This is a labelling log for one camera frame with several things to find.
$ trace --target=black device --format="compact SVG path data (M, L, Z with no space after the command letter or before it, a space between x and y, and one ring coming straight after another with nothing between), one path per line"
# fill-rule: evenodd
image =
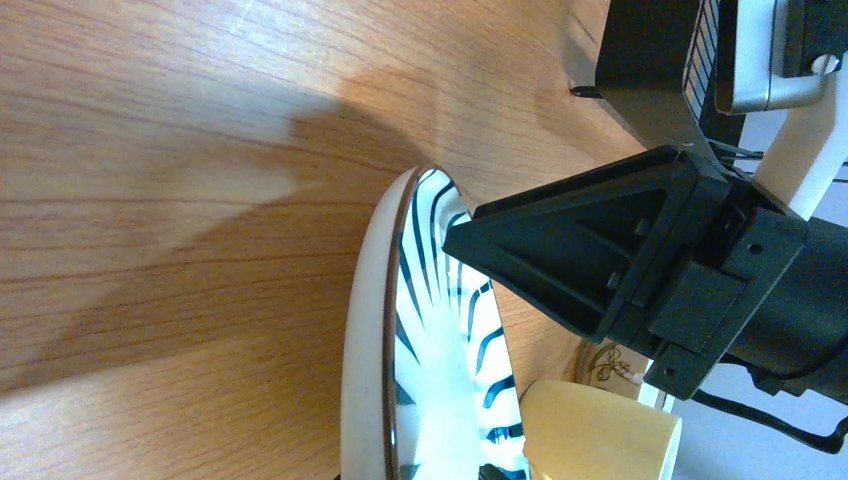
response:
M848 405L848 229L744 172L661 147L482 205L444 249L574 333L654 359L657 388L841 449L848 418L823 437L699 389L733 363L768 393Z

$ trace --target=wood grain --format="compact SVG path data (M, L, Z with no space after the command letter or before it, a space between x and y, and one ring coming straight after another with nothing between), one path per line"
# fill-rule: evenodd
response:
M329 479L383 190L472 205L633 154L606 3L0 4L0 477ZM577 340L497 291L521 390Z

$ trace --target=bowl rim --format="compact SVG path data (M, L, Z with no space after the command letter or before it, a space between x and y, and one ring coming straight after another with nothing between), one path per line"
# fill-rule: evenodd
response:
M400 241L402 238L406 217L409 215L413 196L418 192L418 186L424 174L430 171L441 172L450 178L448 173L437 165L420 165L410 175L403 193L395 223L392 228L392 243L389 249L389 261L386 265L386 291L383 303L383 445L386 454L386 478L400 479L400 461L395 447L395 431L397 427L397 391L395 385L395 336L397 335L397 280L400 269Z

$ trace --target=white bowl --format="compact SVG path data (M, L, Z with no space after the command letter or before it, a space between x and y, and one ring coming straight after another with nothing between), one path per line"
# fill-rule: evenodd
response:
M343 480L530 478L491 280L442 250L470 220L453 181L420 167L383 196L351 291L341 402Z

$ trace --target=wooden table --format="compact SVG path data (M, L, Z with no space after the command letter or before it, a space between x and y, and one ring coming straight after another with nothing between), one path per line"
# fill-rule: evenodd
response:
M330 479L372 209L641 146L596 0L0 5L0 477ZM498 291L519 388L577 341Z

